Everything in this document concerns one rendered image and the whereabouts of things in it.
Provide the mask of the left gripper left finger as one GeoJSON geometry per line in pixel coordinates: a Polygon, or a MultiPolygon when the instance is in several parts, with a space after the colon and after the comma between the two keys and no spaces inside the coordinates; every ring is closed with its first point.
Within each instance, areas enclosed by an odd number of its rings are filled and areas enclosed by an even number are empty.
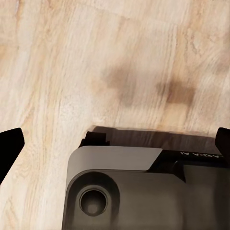
{"type": "Polygon", "coordinates": [[[0,185],[25,145],[21,128],[0,133],[0,185]]]}

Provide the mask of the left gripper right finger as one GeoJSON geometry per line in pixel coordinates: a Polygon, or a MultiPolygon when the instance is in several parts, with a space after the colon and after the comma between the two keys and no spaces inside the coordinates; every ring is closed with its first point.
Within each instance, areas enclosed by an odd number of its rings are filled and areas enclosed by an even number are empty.
{"type": "Polygon", "coordinates": [[[218,129],[215,145],[230,166],[230,129],[224,127],[218,129]]]}

